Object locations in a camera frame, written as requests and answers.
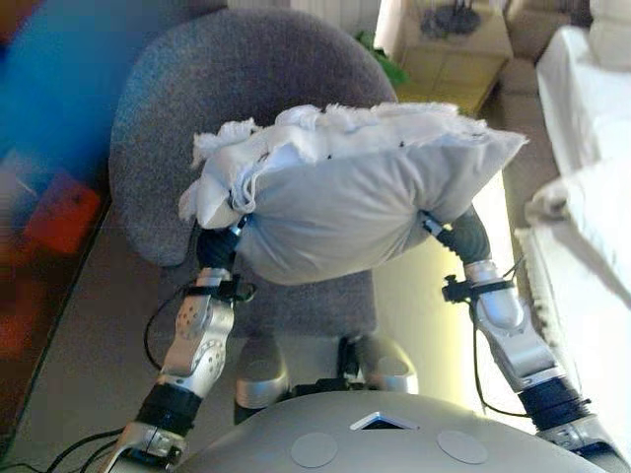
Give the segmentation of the dark robot right hand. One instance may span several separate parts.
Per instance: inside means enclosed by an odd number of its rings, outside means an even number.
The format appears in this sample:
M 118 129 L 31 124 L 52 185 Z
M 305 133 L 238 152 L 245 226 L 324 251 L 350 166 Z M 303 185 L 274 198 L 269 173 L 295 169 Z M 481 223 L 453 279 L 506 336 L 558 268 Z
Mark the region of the dark robot right hand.
M 432 215 L 422 212 L 421 224 L 427 233 L 454 253 L 464 266 L 491 259 L 489 238 L 473 205 L 450 224 L 441 224 Z

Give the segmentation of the dark robot left hand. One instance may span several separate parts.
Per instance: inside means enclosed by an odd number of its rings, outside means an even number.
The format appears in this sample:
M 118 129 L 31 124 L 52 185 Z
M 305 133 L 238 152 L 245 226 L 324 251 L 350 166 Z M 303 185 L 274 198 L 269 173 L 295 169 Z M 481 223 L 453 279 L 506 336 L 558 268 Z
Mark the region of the dark robot left hand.
M 248 216 L 219 230 L 202 230 L 196 241 L 196 259 L 201 269 L 223 269 L 231 272 L 236 259 L 237 246 L 248 222 Z

